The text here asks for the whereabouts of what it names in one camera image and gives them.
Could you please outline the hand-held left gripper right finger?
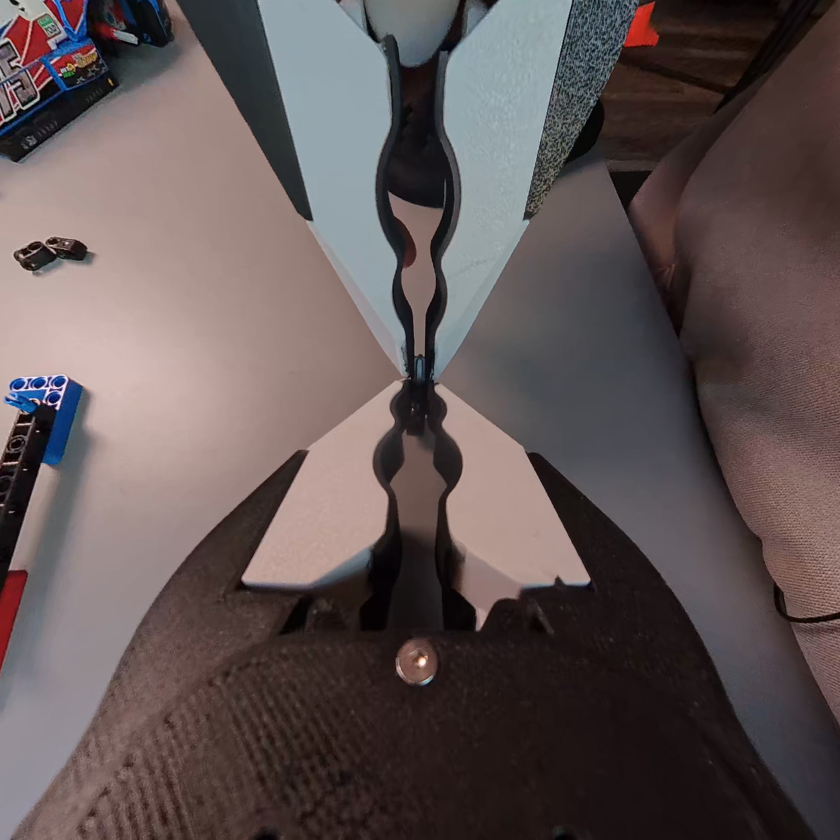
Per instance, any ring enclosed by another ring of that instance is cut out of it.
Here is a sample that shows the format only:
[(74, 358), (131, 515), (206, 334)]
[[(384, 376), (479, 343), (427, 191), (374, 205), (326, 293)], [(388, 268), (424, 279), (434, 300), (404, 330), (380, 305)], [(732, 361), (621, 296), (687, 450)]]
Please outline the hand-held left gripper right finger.
[(444, 481), (435, 538), (444, 628), (474, 631), (498, 601), (589, 585), (525, 448), (442, 385), (428, 395), (426, 418)]

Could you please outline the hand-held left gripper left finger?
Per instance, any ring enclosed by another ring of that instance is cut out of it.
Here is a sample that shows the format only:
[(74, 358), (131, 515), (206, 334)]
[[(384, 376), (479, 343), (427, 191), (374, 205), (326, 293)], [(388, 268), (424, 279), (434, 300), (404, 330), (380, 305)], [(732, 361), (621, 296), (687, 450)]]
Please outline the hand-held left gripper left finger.
[(246, 568), (242, 583), (314, 589), (366, 569), (394, 524), (392, 481), (403, 467), (395, 381), (307, 451)]

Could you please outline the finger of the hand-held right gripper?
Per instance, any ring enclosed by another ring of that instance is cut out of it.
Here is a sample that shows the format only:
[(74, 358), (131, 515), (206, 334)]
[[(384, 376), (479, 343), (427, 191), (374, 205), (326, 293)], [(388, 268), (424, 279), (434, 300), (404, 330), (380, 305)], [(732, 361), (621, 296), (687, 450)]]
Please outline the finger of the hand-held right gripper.
[(258, 2), (307, 194), (309, 227), (403, 376), (414, 357), (406, 243), (386, 184), (400, 126), (396, 41), (337, 2)]
[(571, 2), (501, 1), (437, 63), (434, 121), (448, 164), (432, 244), (427, 376), (450, 362), (528, 222), (532, 175)]

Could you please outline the small black lego axle assembly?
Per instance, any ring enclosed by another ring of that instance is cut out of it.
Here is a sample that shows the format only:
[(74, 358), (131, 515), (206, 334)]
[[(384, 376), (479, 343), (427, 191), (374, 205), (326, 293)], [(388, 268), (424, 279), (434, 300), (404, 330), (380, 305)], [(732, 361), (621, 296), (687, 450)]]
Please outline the small black lego axle assembly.
[(434, 378), (427, 357), (414, 357), (410, 374), (406, 379), (407, 415), (406, 431), (411, 436), (421, 436), (427, 425), (429, 407), (434, 397)]

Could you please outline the blue white red lego car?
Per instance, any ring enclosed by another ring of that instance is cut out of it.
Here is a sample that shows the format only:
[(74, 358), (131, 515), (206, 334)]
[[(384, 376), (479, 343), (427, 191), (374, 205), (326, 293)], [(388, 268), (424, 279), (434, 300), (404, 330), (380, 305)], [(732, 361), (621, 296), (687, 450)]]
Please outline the blue white red lego car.
[(164, 1), (2, 1), (2, 158), (20, 162), (116, 90), (118, 47), (172, 40)]

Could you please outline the black blue red lego beam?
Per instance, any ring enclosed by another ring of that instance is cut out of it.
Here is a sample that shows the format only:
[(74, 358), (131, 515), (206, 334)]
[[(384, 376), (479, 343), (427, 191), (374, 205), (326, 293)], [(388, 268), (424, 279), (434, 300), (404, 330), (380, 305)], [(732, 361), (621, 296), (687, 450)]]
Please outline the black blue red lego beam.
[(1, 456), (1, 663), (17, 621), (28, 573), (12, 569), (39, 471), (64, 457), (83, 389), (63, 374), (12, 380), (3, 401), (15, 419)]

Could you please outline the orange traffic cone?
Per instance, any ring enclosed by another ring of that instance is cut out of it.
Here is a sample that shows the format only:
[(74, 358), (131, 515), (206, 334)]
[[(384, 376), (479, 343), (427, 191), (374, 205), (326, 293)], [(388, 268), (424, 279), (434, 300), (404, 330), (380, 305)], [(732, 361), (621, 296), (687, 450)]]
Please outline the orange traffic cone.
[(641, 3), (636, 12), (623, 43), (625, 49), (654, 47), (659, 41), (659, 33), (652, 23), (655, 2)]

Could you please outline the black tripod stand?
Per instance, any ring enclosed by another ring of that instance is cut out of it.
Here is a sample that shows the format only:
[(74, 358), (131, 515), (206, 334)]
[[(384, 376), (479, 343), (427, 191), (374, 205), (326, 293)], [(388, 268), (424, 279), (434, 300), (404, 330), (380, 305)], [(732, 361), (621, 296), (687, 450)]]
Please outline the black tripod stand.
[(819, 3), (820, 1), (791, 1), (788, 4), (778, 24), (764, 40), (738, 82), (722, 96), (715, 112), (727, 106), (732, 99), (749, 89), (755, 81), (773, 68), (784, 52), (792, 46)]

